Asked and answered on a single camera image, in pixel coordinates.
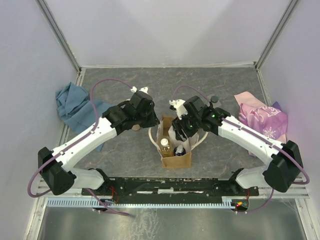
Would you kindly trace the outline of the pink cloth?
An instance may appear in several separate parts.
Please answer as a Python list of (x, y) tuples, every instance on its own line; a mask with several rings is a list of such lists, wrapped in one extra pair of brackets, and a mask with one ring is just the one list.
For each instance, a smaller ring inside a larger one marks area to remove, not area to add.
[(239, 105), (239, 121), (258, 133), (287, 142), (288, 115), (282, 112), (278, 102), (268, 106), (250, 92), (245, 91), (234, 96)]

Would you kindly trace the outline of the amber liquid bottle white cap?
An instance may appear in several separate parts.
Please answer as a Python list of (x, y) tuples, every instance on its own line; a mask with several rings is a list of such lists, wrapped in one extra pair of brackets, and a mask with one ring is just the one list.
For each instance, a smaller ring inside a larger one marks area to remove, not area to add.
[(163, 158), (168, 158), (173, 156), (173, 148), (170, 139), (163, 137), (160, 140), (160, 153)]

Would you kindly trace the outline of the white bottle grey cap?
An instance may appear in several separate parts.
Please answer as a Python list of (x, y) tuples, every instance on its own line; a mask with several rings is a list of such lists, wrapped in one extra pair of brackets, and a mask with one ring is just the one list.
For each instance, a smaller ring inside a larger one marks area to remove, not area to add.
[(168, 130), (168, 136), (171, 140), (171, 143), (173, 146), (178, 147), (178, 146), (184, 146), (184, 142), (181, 140), (176, 139), (176, 132), (173, 129), (173, 126), (171, 126)]

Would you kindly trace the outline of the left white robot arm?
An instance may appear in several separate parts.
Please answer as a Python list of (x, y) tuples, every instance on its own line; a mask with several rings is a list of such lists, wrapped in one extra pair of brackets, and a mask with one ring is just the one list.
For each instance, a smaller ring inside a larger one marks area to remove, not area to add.
[(135, 125), (151, 128), (160, 123), (148, 90), (147, 87), (136, 90), (130, 100), (108, 108), (97, 123), (64, 145), (53, 150), (43, 147), (38, 151), (39, 173), (55, 196), (72, 188), (89, 188), (99, 195), (110, 191), (111, 184), (102, 170), (83, 170), (75, 165), (98, 146)]

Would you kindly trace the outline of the blue cloth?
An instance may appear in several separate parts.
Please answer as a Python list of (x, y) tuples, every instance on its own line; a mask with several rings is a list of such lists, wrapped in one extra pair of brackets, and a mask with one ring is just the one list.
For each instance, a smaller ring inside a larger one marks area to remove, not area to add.
[(90, 94), (81, 86), (70, 82), (55, 93), (57, 112), (70, 129), (80, 134), (96, 122)]

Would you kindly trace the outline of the beige pump lotion bottle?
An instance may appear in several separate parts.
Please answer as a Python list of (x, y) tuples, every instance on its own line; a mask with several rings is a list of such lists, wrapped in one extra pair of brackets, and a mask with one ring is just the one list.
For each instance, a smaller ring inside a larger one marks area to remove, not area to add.
[(134, 126), (132, 127), (132, 130), (133, 130), (133, 131), (138, 131), (140, 128), (141, 128), (141, 127), (140, 127), (138, 124), (136, 124), (136, 125), (134, 125)]

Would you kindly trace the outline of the clear square bottle black cap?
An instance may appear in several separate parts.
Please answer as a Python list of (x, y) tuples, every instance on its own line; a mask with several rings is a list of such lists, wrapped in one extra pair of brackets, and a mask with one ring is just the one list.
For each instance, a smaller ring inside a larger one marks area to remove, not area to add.
[(212, 94), (209, 96), (209, 105), (213, 108), (220, 108), (222, 103), (220, 102), (218, 96)]

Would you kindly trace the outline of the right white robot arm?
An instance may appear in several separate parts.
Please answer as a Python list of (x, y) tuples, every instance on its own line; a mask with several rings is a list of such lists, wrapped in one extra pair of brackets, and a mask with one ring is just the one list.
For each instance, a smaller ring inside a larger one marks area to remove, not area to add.
[(293, 141), (282, 143), (245, 126), (229, 112), (198, 96), (187, 101), (170, 100), (177, 117), (171, 125), (178, 141), (186, 141), (198, 130), (228, 139), (254, 154), (263, 162), (260, 167), (240, 168), (231, 177), (229, 191), (236, 196), (251, 187), (271, 187), (285, 193), (303, 171), (299, 147)]

